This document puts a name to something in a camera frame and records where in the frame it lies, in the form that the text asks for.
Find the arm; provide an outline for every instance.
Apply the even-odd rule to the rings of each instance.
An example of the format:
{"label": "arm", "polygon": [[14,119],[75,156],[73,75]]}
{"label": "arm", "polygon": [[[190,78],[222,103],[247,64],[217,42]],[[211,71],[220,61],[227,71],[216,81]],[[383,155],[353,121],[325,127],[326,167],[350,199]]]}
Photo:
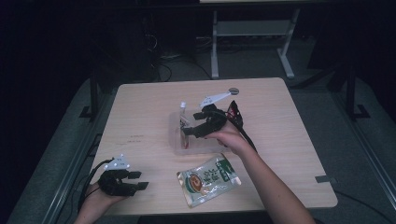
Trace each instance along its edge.
{"label": "arm", "polygon": [[91,224],[104,215],[111,205],[127,198],[105,194],[99,189],[98,183],[90,185],[86,195],[87,198],[79,210],[75,224]]}
{"label": "arm", "polygon": [[229,147],[239,156],[260,195],[262,204],[275,223],[315,223],[295,194],[229,121],[219,132],[211,133],[206,138],[217,138],[221,145]]}

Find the dark background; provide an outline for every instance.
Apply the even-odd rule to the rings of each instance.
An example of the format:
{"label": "dark background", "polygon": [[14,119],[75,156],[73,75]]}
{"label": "dark background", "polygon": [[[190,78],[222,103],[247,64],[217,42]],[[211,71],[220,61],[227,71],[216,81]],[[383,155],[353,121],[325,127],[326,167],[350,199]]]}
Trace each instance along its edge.
{"label": "dark background", "polygon": [[[155,32],[163,44],[192,52],[196,35],[210,35],[212,14],[180,10],[156,12],[151,17],[83,10],[81,4],[66,1],[7,0],[0,4],[3,223],[82,82],[95,73],[102,89],[110,91],[121,82],[151,81],[155,76],[150,64],[158,55],[142,48],[147,44],[144,34]],[[92,1],[85,6],[98,4]],[[386,0],[305,7],[295,37],[318,39],[310,64],[315,68],[337,62],[345,49],[353,51],[358,76],[396,120],[394,9]],[[244,13],[227,11],[223,15],[252,15]],[[184,35],[173,35],[175,30]],[[120,48],[125,44],[130,50]]]}

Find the gray carpet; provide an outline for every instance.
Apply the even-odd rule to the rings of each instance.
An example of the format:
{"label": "gray carpet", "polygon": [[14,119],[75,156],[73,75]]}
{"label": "gray carpet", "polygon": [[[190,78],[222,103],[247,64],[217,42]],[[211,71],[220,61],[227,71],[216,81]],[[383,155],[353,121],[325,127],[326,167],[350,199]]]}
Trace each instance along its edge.
{"label": "gray carpet", "polygon": [[[318,72],[306,69],[315,40],[293,40],[288,58],[296,78],[287,79],[276,54],[276,48],[280,44],[281,40],[264,39],[255,48],[238,48],[237,52],[223,51],[219,55],[219,79],[282,77],[287,85],[293,85]],[[210,54],[208,51],[197,54],[194,63],[190,58],[179,57],[163,64],[172,71],[169,81],[205,80],[210,73]],[[166,67],[160,67],[160,74],[162,80],[171,75]],[[312,215],[324,223],[387,223],[382,215],[396,223],[395,208],[378,181],[364,151],[365,146],[356,136],[356,129],[364,133],[389,177],[395,180],[396,169],[393,164],[396,160],[396,125],[378,104],[371,89],[359,80],[356,103],[364,105],[371,118],[351,122],[343,109],[345,92],[332,93],[325,88],[330,77],[303,90],[290,90],[323,167],[332,178],[334,190],[338,192],[337,206],[311,210]],[[105,128],[116,91],[100,94],[100,116],[89,122],[88,119],[78,117],[82,108],[90,103],[89,82],[81,86],[9,223],[73,222],[81,193],[79,182],[83,182],[90,172],[92,157],[81,162],[80,170],[79,167],[71,168],[70,164],[76,159],[78,150],[87,152],[95,137],[100,140],[97,134]],[[60,186],[66,181],[64,177],[71,169],[77,173],[76,178],[68,180],[73,187],[66,194],[67,197],[54,200],[59,195],[57,190],[68,190]],[[48,213],[53,208],[52,203],[57,205],[55,215]],[[98,223],[136,223],[137,219],[138,217],[103,217]]]}

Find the wooden table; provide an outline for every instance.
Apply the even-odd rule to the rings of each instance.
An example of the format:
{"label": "wooden table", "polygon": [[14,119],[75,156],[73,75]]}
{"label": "wooden table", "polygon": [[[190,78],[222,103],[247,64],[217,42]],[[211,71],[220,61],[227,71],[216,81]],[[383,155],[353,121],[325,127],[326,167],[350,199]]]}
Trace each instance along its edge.
{"label": "wooden table", "polygon": [[[196,167],[213,154],[175,154],[169,143],[170,115],[181,101],[188,109],[198,106],[207,95],[236,87],[240,93],[217,102],[227,108],[235,100],[244,119],[244,129],[259,154],[308,208],[333,207],[337,199],[304,124],[281,78],[230,79],[172,83],[122,85],[117,93],[93,166],[123,154],[131,171],[143,174],[148,188],[114,205],[111,215],[186,214],[257,211],[264,207],[242,162],[232,152],[224,153],[239,175],[242,185],[206,203],[189,208],[177,172]],[[99,169],[93,181],[102,173]]]}

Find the snack bag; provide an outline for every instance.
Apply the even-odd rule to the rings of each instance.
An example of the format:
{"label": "snack bag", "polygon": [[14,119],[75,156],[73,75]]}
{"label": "snack bag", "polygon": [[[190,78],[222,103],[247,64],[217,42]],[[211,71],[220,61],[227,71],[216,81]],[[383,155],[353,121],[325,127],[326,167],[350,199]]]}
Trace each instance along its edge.
{"label": "snack bag", "polygon": [[230,162],[218,154],[204,164],[177,172],[187,205],[191,208],[241,185]]}

